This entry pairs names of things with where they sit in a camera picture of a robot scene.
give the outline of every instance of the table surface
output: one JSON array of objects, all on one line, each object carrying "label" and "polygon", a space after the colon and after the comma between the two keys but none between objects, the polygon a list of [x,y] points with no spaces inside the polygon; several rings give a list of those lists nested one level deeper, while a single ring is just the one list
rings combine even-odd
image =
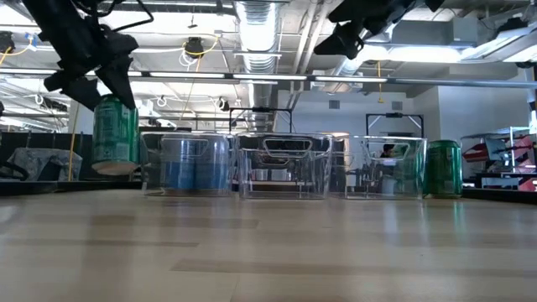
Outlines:
[{"label": "table surface", "polygon": [[0,200],[2,301],[537,300],[537,207],[138,190]]}]

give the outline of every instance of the transparent storage container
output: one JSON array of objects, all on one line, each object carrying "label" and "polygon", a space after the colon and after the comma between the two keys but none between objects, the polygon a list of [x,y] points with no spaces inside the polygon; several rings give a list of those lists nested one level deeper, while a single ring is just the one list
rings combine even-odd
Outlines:
[{"label": "transparent storage container", "polygon": [[233,138],[215,133],[142,133],[143,191],[153,196],[231,193]]},{"label": "transparent storage container", "polygon": [[331,195],[344,199],[423,198],[425,138],[360,137],[332,155]]},{"label": "transparent storage container", "polygon": [[237,135],[239,195],[246,199],[325,199],[331,135]]}]

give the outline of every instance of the ventilation duct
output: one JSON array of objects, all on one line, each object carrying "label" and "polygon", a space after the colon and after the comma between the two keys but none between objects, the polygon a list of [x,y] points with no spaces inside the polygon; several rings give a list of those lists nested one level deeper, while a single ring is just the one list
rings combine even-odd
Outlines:
[{"label": "ventilation duct", "polygon": [[[279,4],[265,2],[237,2],[235,8],[239,19],[239,32],[243,51],[271,53],[277,47]],[[247,73],[271,74],[276,71],[276,57],[272,55],[244,55]],[[276,107],[271,102],[272,85],[248,84],[250,107]],[[251,113],[248,117],[251,130],[272,130],[274,113]]]}]

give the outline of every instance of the person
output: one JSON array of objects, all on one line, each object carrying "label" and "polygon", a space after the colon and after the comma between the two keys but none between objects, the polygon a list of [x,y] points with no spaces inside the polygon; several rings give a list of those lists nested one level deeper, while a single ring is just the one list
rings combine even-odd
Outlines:
[{"label": "person", "polygon": [[384,144],[383,153],[380,154],[380,158],[381,159],[389,159],[389,158],[391,158],[392,155],[393,155],[393,152],[394,152],[394,147],[395,147],[395,145],[393,145],[391,143]]}]

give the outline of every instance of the ceiling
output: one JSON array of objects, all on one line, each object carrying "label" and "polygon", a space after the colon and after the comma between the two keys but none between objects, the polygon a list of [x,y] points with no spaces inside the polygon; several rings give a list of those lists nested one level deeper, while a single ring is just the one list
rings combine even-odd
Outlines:
[{"label": "ceiling", "polygon": [[[332,8],[337,6],[341,0],[326,2]],[[420,20],[435,22],[446,22],[457,13],[460,17],[468,14],[489,14],[502,13],[518,8],[525,8],[528,1],[503,0],[503,1],[446,1],[444,8],[437,13],[432,13],[426,8],[416,8],[405,16],[405,20]],[[278,73],[289,73],[295,61],[295,53],[298,49],[300,37],[303,34],[301,27],[304,16],[311,5],[310,0],[293,0],[283,4],[280,17],[279,29],[279,52],[282,54],[278,62]],[[140,49],[133,54],[133,70],[165,70],[165,71],[193,71],[197,64],[185,66],[185,62],[180,62],[181,48],[189,37],[199,36],[203,39],[206,49],[214,45],[214,50],[207,53],[200,61],[199,71],[243,71],[241,56],[235,56],[234,50],[241,49],[241,43],[237,32],[237,20],[234,16],[224,14],[215,15],[208,13],[177,13],[176,6],[153,6],[154,22],[125,30],[124,33],[131,34],[139,43]],[[0,30],[10,30],[14,32],[14,40],[18,49],[23,49],[28,40],[24,37],[26,33],[39,33],[39,28],[30,20],[14,12],[8,6],[0,6]],[[131,23],[145,18],[142,12],[117,11],[110,16],[103,18],[102,23],[110,25],[112,28],[122,24]],[[323,22],[320,37],[313,43],[321,42],[333,30],[333,24],[317,19],[316,22]],[[215,41],[214,34],[220,35]],[[2,67],[18,68],[41,68],[57,69],[56,62],[60,59],[51,48],[46,48],[47,44],[39,42],[37,51],[27,51],[22,55],[8,57]],[[341,56],[318,56],[312,55],[307,63],[306,73],[313,70],[329,70],[334,68],[341,60]],[[359,70],[366,76],[376,76],[378,66],[374,64],[364,64]],[[382,76],[399,77],[435,77],[450,66],[446,64],[424,64],[410,62],[383,61],[381,64]],[[70,101],[58,92],[47,92],[40,79],[14,79],[5,78],[0,82],[0,101],[2,101],[8,112],[49,112],[46,108],[37,105],[35,94],[43,94],[54,98],[58,102],[63,102],[69,106]],[[186,110],[186,116],[197,115],[226,117],[227,113],[221,112],[216,104],[219,99],[230,102],[232,106],[242,102],[248,104],[248,86],[240,83],[230,84],[209,84],[209,83],[164,83],[155,82],[132,82],[133,93],[139,101],[150,100],[154,103],[156,112],[166,111],[163,115],[180,115]],[[384,91],[406,92],[410,86],[386,85]],[[102,92],[106,92],[106,87],[100,86]],[[364,91],[377,91],[378,84],[364,85]],[[186,107],[185,100],[190,94],[190,101]],[[165,101],[157,102],[160,97]],[[53,128],[57,128],[51,119],[41,119]]]}]

